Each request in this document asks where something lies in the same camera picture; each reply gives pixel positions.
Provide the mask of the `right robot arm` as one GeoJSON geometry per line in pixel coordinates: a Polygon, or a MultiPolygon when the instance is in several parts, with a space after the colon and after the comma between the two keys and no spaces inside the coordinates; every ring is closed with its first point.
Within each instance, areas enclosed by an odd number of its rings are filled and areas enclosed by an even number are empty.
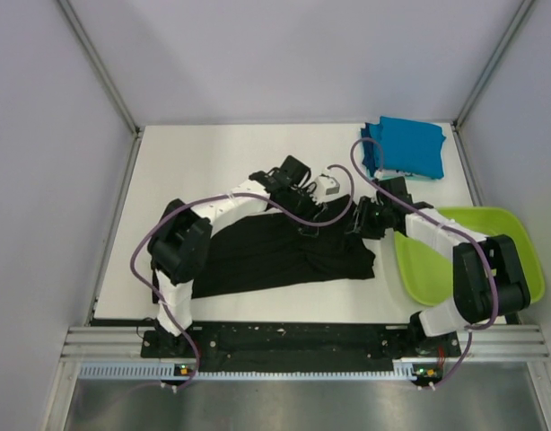
{"type": "Polygon", "coordinates": [[[524,259],[515,238],[476,232],[425,202],[415,202],[402,178],[370,183],[376,196],[360,199],[350,232],[379,240],[391,230],[450,263],[448,297],[409,319],[407,344],[414,353],[428,355],[444,335],[479,330],[530,305],[524,259]]]}

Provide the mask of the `black t shirt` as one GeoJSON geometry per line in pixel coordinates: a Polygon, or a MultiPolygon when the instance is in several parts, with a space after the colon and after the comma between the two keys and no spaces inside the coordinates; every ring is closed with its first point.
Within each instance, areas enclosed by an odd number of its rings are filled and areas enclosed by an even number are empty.
{"type": "Polygon", "coordinates": [[[195,299],[282,286],[375,277],[375,254],[349,233],[355,205],[313,236],[282,213],[246,217],[216,234],[204,269],[193,283],[195,299]]]}

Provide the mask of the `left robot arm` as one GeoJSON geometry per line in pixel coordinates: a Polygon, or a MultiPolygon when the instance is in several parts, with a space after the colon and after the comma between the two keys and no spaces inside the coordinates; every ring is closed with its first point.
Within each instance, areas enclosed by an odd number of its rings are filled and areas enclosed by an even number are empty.
{"type": "Polygon", "coordinates": [[[196,204],[177,213],[147,244],[151,256],[153,285],[162,294],[156,327],[161,345],[173,356],[191,348],[186,330],[192,323],[190,302],[193,282],[204,269],[211,239],[247,216],[257,215],[273,204],[311,223],[322,220],[326,201],[340,190],[339,182],[325,170],[310,183],[310,169],[292,156],[269,172],[250,174],[229,190],[226,199],[196,204]]]}

